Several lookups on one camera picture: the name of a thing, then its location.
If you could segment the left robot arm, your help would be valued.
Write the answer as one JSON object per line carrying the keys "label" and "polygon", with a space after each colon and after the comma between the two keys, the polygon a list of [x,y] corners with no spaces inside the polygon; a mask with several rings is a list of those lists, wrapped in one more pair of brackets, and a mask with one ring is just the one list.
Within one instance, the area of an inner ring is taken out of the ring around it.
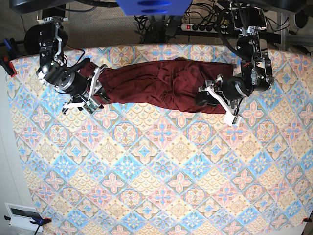
{"label": "left robot arm", "polygon": [[260,7],[229,0],[218,11],[215,27],[225,46],[240,57],[241,72],[231,78],[218,75],[215,81],[205,81],[195,102],[200,106],[222,105],[237,115],[244,98],[254,91],[267,91],[274,83],[267,41],[260,36],[267,29],[267,18]]}

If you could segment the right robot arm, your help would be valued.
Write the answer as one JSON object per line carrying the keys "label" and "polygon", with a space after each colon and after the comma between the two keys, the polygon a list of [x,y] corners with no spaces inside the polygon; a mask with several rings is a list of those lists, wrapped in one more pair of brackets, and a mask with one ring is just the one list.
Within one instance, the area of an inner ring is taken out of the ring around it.
{"label": "right robot arm", "polygon": [[89,58],[67,65],[63,52],[67,34],[62,27],[67,3],[66,0],[11,0],[9,7],[19,14],[41,11],[38,25],[28,31],[30,38],[24,44],[39,55],[38,80],[57,93],[70,96],[62,113],[77,108],[93,114],[111,101],[99,80],[104,67],[95,67],[90,76],[83,76],[79,71],[90,63]]}

